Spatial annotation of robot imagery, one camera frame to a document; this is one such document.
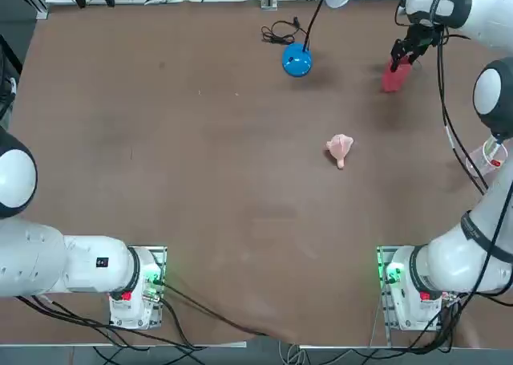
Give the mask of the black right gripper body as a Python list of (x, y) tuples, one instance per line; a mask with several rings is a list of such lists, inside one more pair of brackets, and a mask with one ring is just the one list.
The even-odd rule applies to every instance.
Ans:
[(426, 26), (414, 23), (408, 27), (406, 41), (412, 47), (436, 47), (441, 37), (441, 26)]

